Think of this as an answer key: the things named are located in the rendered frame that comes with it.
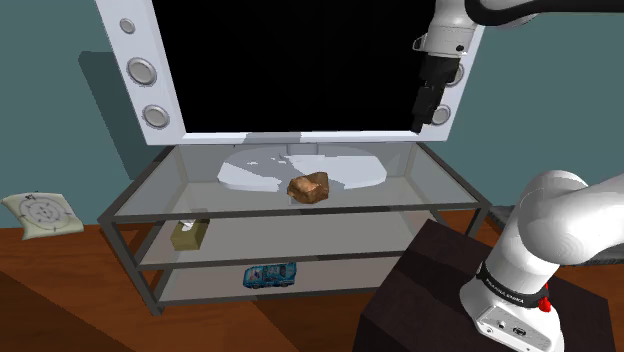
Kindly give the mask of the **glass and metal television stand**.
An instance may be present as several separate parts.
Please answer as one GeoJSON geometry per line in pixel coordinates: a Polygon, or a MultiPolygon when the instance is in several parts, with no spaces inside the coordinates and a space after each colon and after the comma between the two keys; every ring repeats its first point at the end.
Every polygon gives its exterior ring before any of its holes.
{"type": "Polygon", "coordinates": [[[375,290],[420,228],[470,209],[474,236],[490,204],[422,143],[325,144],[319,152],[373,167],[333,175],[326,200],[307,205],[271,181],[297,174],[309,146],[171,146],[100,216],[112,250],[154,315],[168,306],[375,290]],[[182,220],[209,219],[199,250],[176,251],[182,220]],[[247,268],[295,262],[288,287],[243,286],[247,268]]]}

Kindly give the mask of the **brown bread loaf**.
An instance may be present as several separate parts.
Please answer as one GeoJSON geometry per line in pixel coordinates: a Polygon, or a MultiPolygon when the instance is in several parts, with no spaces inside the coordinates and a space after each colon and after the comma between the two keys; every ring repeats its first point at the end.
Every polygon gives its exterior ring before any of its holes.
{"type": "Polygon", "coordinates": [[[326,172],[315,172],[292,179],[287,194],[303,204],[315,204],[329,196],[329,179],[326,172]]]}

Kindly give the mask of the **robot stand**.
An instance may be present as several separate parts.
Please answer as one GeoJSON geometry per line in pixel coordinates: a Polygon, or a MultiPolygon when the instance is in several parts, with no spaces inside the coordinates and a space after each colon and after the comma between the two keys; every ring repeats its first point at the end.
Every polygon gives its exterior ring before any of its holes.
{"type": "MultiPolygon", "coordinates": [[[[361,313],[353,352],[515,352],[481,335],[459,291],[491,248],[431,220],[361,313]]],[[[617,352],[608,301],[549,280],[565,352],[617,352]]]]}

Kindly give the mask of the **blue toy car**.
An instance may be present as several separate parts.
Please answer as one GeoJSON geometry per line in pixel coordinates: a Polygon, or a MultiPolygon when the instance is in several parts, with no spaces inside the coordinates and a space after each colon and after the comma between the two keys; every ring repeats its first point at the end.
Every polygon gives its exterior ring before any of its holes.
{"type": "Polygon", "coordinates": [[[245,270],[242,284],[250,289],[288,287],[295,283],[296,274],[295,262],[252,266],[245,270]]]}

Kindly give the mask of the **white framed television with speakers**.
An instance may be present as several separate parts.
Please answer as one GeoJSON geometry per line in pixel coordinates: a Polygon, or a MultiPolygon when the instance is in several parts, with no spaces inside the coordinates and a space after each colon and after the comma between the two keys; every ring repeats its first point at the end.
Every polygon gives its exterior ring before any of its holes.
{"type": "Polygon", "coordinates": [[[330,183],[373,162],[322,145],[446,140],[483,34],[414,133],[426,58],[415,46],[435,0],[95,3],[148,144],[309,146],[290,156],[294,178],[326,172],[330,183]]]}

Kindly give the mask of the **olive tissue box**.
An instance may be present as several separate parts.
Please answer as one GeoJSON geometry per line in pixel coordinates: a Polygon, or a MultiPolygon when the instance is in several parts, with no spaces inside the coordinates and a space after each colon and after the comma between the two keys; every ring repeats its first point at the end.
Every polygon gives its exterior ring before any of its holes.
{"type": "Polygon", "coordinates": [[[199,250],[209,223],[209,219],[180,220],[170,237],[173,248],[176,251],[199,250]]]}

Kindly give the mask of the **cream patterned cushion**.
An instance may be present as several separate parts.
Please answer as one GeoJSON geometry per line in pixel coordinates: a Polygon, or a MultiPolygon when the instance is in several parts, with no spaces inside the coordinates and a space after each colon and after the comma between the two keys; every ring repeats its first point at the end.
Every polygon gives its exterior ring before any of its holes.
{"type": "Polygon", "coordinates": [[[0,204],[21,223],[24,229],[23,240],[84,231],[82,221],[62,194],[21,193],[3,198],[0,204]]]}

